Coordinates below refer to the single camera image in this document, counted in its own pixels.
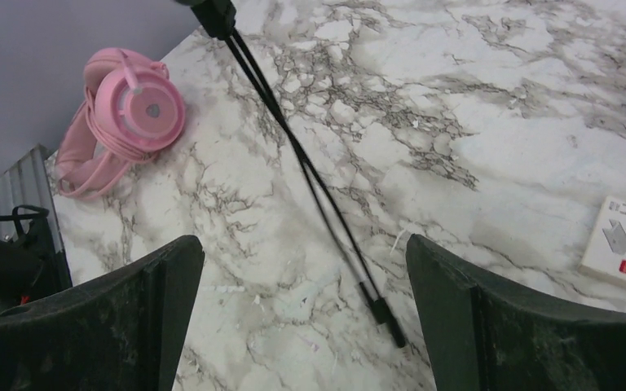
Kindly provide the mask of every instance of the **pink object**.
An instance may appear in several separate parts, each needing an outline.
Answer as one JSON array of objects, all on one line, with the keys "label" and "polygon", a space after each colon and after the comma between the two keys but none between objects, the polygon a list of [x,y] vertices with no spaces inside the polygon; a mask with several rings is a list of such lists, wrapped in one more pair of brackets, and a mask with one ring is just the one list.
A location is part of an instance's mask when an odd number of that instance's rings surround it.
[{"label": "pink object", "polygon": [[[85,102],[56,156],[63,196],[92,200],[109,191],[133,164],[153,161],[183,131],[186,108],[163,63],[107,48],[85,66]],[[104,146],[94,156],[97,143]]]}]

